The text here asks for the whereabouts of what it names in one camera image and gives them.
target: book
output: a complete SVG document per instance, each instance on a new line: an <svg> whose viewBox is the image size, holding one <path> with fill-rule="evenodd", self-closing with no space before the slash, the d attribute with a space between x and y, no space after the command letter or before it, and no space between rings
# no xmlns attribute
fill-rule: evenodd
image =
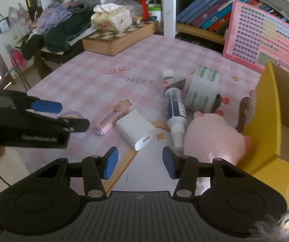
<svg viewBox="0 0 289 242"><path fill-rule="evenodd" d="M219 26L218 28L215 29L215 32L219 31L220 29L222 29L224 26L229 26L230 25L230 20L228 20L227 22L223 23L221 26Z"/></svg>
<svg viewBox="0 0 289 242"><path fill-rule="evenodd" d="M212 6L210 9L208 9L205 13L203 13L201 16L199 16L196 20L194 20L191 25L194 27L200 27L204 22L208 21L211 19L214 15L216 15L219 11L220 8L227 2L231 0L221 0L214 6Z"/></svg>
<svg viewBox="0 0 289 242"><path fill-rule="evenodd" d="M208 27L210 27L216 21L220 20L223 16L225 16L230 11L232 11L232 6L233 6L233 3L229 4L228 6L226 6L223 10L218 12L214 17L212 17L210 20L208 20L206 23L204 23L201 27L206 30Z"/></svg>
<svg viewBox="0 0 289 242"><path fill-rule="evenodd" d="M266 12L268 12L270 14L275 11L270 5L267 5L267 4L261 6L260 9L263 10L263 11L266 11Z"/></svg>
<svg viewBox="0 0 289 242"><path fill-rule="evenodd" d="M179 22L184 16L186 16L192 9L194 9L197 5L199 5L203 1L204 0L195 0L193 3L191 3L187 8L185 8L176 16L176 22Z"/></svg>
<svg viewBox="0 0 289 242"><path fill-rule="evenodd" d="M287 22L287 19L285 17L283 17L281 14L279 14L278 12L272 12L271 14L273 14L276 17L278 17L282 21Z"/></svg>
<svg viewBox="0 0 289 242"><path fill-rule="evenodd" d="M212 24L208 29L210 31L214 31L221 27L224 23L228 22L231 18L231 12L226 14L224 17L222 17L220 20L218 20L216 23Z"/></svg>
<svg viewBox="0 0 289 242"><path fill-rule="evenodd" d="M220 0L204 0L201 4L196 6L193 10L191 10L185 17L183 17L179 22L185 23L195 17L195 15L201 15L204 13L208 8L219 2Z"/></svg>
<svg viewBox="0 0 289 242"><path fill-rule="evenodd" d="M227 30L227 28L229 27L230 23L226 23L225 25L223 25L221 28L219 28L216 33L219 34L225 34L225 31Z"/></svg>
<svg viewBox="0 0 289 242"><path fill-rule="evenodd" d="M249 0L246 3L250 4L250 5L255 5L256 3L258 3L257 0Z"/></svg>
<svg viewBox="0 0 289 242"><path fill-rule="evenodd" d="M254 7L260 8L261 6L263 6L264 3L263 2L257 2Z"/></svg>

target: black cable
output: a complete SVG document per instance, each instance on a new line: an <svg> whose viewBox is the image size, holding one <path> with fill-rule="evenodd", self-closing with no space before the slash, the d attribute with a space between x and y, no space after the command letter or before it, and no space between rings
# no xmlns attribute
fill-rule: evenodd
<svg viewBox="0 0 289 242"><path fill-rule="evenodd" d="M10 185L7 181L5 181L2 176L0 176L0 179L1 179L7 186L11 187L11 185Z"/></svg>

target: cardboard box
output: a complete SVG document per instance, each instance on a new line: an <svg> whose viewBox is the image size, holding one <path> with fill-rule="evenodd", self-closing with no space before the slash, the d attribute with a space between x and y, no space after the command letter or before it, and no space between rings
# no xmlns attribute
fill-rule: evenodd
<svg viewBox="0 0 289 242"><path fill-rule="evenodd" d="M134 43L158 30L158 22L142 22L130 25L123 31L97 30L82 39L84 50L115 56Z"/></svg>
<svg viewBox="0 0 289 242"><path fill-rule="evenodd" d="M244 135L253 147L239 167L271 186L289 203L289 74L267 63L256 87L256 107Z"/></svg>

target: pink learning tablet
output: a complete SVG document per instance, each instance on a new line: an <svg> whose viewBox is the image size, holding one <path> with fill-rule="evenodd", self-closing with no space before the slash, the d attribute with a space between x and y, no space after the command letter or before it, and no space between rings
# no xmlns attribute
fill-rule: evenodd
<svg viewBox="0 0 289 242"><path fill-rule="evenodd" d="M271 61L289 73L289 24L235 1L223 55L257 72Z"/></svg>

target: red figurine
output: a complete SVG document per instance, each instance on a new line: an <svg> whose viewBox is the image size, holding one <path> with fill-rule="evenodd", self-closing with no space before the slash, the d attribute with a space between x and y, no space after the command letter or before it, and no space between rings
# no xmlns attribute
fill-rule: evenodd
<svg viewBox="0 0 289 242"><path fill-rule="evenodd" d="M141 6L142 6L142 16L143 16L143 20L148 20L149 19L149 12L148 12L148 8L146 5L146 0L139 0Z"/></svg>

